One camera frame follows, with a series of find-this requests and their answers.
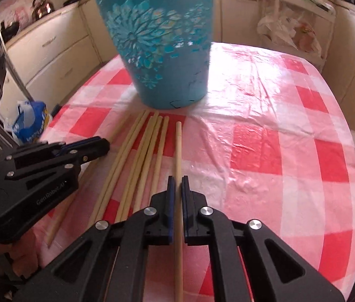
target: plastic tablecloth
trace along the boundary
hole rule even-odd
[[[50,248],[43,237],[53,213],[35,226],[41,265],[84,232],[116,152],[134,116],[145,108],[117,56],[45,130],[42,139],[49,142],[107,137],[126,112],[132,113],[130,124],[79,190]],[[232,220],[263,221],[349,296],[355,281],[355,149],[337,101],[311,64],[280,52],[213,43],[208,94],[161,115],[168,115],[170,123],[158,191],[166,189],[173,174],[175,123],[181,121],[182,174],[189,176],[190,188],[204,193],[211,207]],[[107,206],[104,219],[110,222],[138,142]],[[148,204],[155,159],[142,207]],[[183,284],[185,301],[213,301],[207,247],[184,246]],[[173,300],[171,247],[150,247],[144,300]]]

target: blue and white package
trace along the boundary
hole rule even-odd
[[[18,114],[12,133],[23,144],[38,141],[51,121],[46,104],[42,101],[18,102]]]

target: wooden stick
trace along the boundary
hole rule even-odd
[[[159,128],[161,127],[163,117],[159,116],[156,120],[154,132],[152,133],[150,146],[145,157],[144,165],[142,166],[141,178],[137,188],[136,200],[134,202],[133,213],[141,209],[142,195],[144,194],[145,184],[147,183],[148,172],[150,170],[150,164],[152,155],[154,154],[155,143],[158,138]]]
[[[109,186],[106,190],[105,196],[103,197],[103,201],[102,201],[102,204],[100,205],[98,215],[96,216],[96,221],[99,221],[103,218],[104,212],[106,211],[106,208],[107,208],[107,204],[109,203],[110,198],[112,197],[113,190],[114,190],[114,187],[116,186],[116,183],[119,179],[120,173],[122,172],[122,169],[124,167],[124,164],[126,163],[126,160],[127,160],[127,157],[131,151],[131,148],[138,136],[138,133],[140,132],[142,126],[144,125],[144,122],[145,122],[148,114],[149,114],[149,111],[146,111],[144,114],[144,117],[141,118],[140,123],[138,124],[136,130],[134,131],[132,137],[130,138],[130,140],[126,146],[126,149],[124,150],[124,152],[122,154],[122,157],[120,158],[117,168],[114,171],[112,180],[110,181]]]
[[[183,214],[181,205],[181,122],[176,123],[175,302],[183,302]]]
[[[158,154],[156,155],[154,176],[152,178],[152,185],[151,185],[150,198],[148,204],[151,202],[152,195],[156,194],[158,191],[159,173],[161,172],[163,149],[165,147],[165,139],[166,139],[166,133],[168,131],[168,125],[169,125],[169,117],[166,116],[165,119],[163,120],[161,137],[159,139]]]
[[[130,173],[129,173],[128,178],[127,178],[126,186],[124,187],[122,199],[120,200],[119,208],[117,209],[116,219],[114,220],[114,223],[120,222],[120,219],[122,218],[122,213],[123,213],[123,210],[124,210],[124,204],[126,203],[126,198],[127,198],[127,194],[128,194],[129,188],[130,188],[130,183],[131,183],[131,180],[133,179],[134,171],[136,170],[136,166],[137,166],[137,163],[138,163],[138,158],[140,157],[140,153],[142,151],[142,147],[144,145],[145,138],[148,135],[148,130],[149,130],[150,125],[151,125],[151,123],[153,121],[153,118],[154,118],[153,116],[150,117],[150,120],[148,121],[148,125],[147,125],[147,127],[145,129],[144,135],[142,136],[140,145],[138,146],[137,153],[136,153],[136,155],[134,157],[133,165],[132,165],[132,167],[130,169]]]
[[[149,112],[146,111],[146,112],[141,112],[138,115],[138,117],[136,118],[136,121],[134,122],[134,124],[132,125],[130,131],[128,132],[126,139],[122,143],[122,146],[120,147],[119,152],[116,155],[116,159],[114,160],[114,162],[112,164],[112,167],[111,167],[111,169],[109,171],[109,174],[108,174],[107,178],[105,179],[105,182],[103,183],[102,189],[100,190],[100,194],[98,196],[98,199],[96,200],[94,209],[92,210],[92,213],[91,213],[91,216],[89,218],[89,221],[88,221],[86,229],[89,229],[95,223],[95,219],[96,219],[96,216],[98,215],[98,212],[99,212],[100,206],[102,204],[103,198],[106,195],[106,190],[107,190],[107,188],[108,188],[108,186],[109,186],[109,184],[110,184],[110,182],[112,180],[112,177],[114,175],[114,172],[116,171],[118,163],[119,163],[120,159],[122,158],[124,150],[126,149],[128,143],[129,143],[131,137],[133,136],[135,130],[137,129],[137,127],[139,126],[139,124],[141,123],[141,121],[143,119],[144,120],[142,121],[142,123],[144,123],[145,119],[148,117],[148,114],[149,114]]]
[[[140,176],[140,173],[141,173],[142,164],[144,163],[145,155],[146,155],[146,153],[148,151],[148,147],[150,145],[152,133],[154,132],[154,128],[156,125],[156,120],[158,119],[158,115],[159,115],[159,112],[155,112],[153,122],[151,124],[150,129],[148,130],[147,137],[145,138],[144,146],[143,146],[140,156],[138,158],[137,166],[136,166],[133,178],[130,183],[129,191],[127,193],[126,202],[124,204],[124,209],[123,209],[123,213],[122,213],[122,217],[121,217],[120,221],[125,221],[128,218],[128,213],[130,211],[130,206],[131,206],[131,202],[133,200],[134,191],[136,190],[138,177]]]
[[[126,123],[127,119],[130,117],[130,114],[125,115],[121,121],[114,127],[112,130],[112,133],[107,137],[107,140],[109,143],[112,143],[114,138],[120,133],[121,129],[124,127],[124,124]],[[91,178],[91,175],[93,174],[96,165],[99,161],[99,159],[92,160],[89,162],[89,165],[86,167],[84,173],[81,175],[81,178],[79,180],[78,186],[79,188],[82,188],[85,186],[87,181]],[[73,203],[75,197],[76,197],[77,192],[72,193],[69,197],[67,197],[64,201],[62,201],[55,209],[54,215],[53,215],[53,224],[51,225],[49,232],[47,233],[45,237],[45,242],[48,247],[52,244],[54,238],[56,237],[57,232],[59,231],[59,228],[61,226],[61,223],[63,222],[68,209],[70,208],[71,204]]]

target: human hand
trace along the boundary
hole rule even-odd
[[[12,269],[17,276],[30,277],[38,269],[38,256],[35,248],[36,237],[32,229],[28,230],[19,241],[3,245],[0,244],[0,254],[9,253]]]

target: shelf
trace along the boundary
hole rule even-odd
[[[307,52],[300,51],[294,47],[274,44],[265,35],[262,35],[261,39],[263,42],[263,47],[265,47],[266,49],[278,51],[278,52],[282,52],[282,53],[286,53],[286,54],[290,54],[290,55],[295,55],[297,57],[306,59],[313,66],[315,66],[320,72],[323,70],[323,66],[326,63],[326,61],[324,59],[317,57],[315,55],[311,55]]]
[[[302,8],[302,9],[308,10],[308,11],[316,14],[317,16],[328,20],[331,23],[335,22],[335,15],[334,14],[330,14],[327,11],[324,11],[323,9],[316,6],[313,2],[308,2],[305,0],[281,0],[281,1],[287,2],[289,4],[293,4],[295,6]]]

